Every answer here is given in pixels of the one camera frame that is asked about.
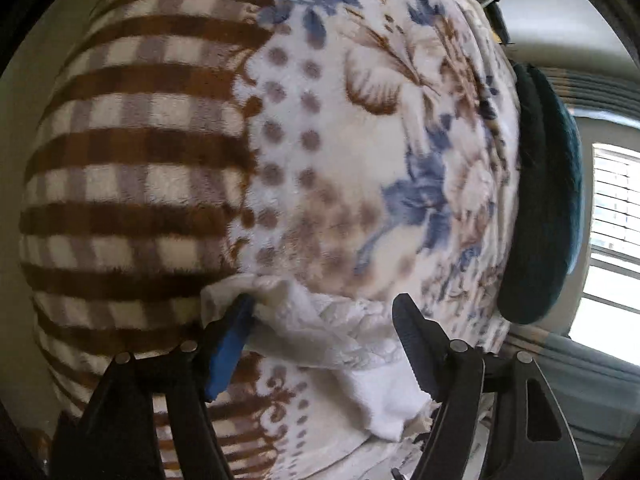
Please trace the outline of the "dark teal pillow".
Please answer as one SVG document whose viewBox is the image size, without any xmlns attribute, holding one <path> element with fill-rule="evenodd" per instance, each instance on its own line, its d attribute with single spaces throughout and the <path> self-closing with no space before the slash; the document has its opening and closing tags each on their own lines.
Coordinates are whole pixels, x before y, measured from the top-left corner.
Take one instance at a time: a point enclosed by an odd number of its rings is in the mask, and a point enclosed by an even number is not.
<svg viewBox="0 0 640 480">
<path fill-rule="evenodd" d="M 544 318 L 575 269 L 585 223 L 582 140 L 546 75 L 515 63 L 521 104 L 518 215 L 497 298 L 509 322 Z"/>
</svg>

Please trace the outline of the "window with white frame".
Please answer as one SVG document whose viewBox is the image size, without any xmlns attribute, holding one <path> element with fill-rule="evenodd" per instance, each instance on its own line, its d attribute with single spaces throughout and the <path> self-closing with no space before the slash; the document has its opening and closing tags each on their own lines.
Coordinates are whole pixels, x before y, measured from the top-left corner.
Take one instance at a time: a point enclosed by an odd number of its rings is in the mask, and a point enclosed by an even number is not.
<svg viewBox="0 0 640 480">
<path fill-rule="evenodd" d="M 639 154 L 596 143 L 587 275 L 570 338 L 639 363 Z"/>
</svg>

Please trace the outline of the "white knit garment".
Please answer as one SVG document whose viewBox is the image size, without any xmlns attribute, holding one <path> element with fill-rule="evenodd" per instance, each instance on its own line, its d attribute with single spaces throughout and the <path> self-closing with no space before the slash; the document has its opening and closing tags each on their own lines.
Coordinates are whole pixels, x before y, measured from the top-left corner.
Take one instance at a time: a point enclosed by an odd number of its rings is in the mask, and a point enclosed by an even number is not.
<svg viewBox="0 0 640 480">
<path fill-rule="evenodd" d="M 389 304 L 311 292 L 292 278 L 235 274 L 202 289 L 202 321 L 220 320 L 242 294 L 255 300 L 250 348 L 331 372 L 370 434 L 397 442 L 432 429 L 435 403 L 414 378 Z"/>
</svg>

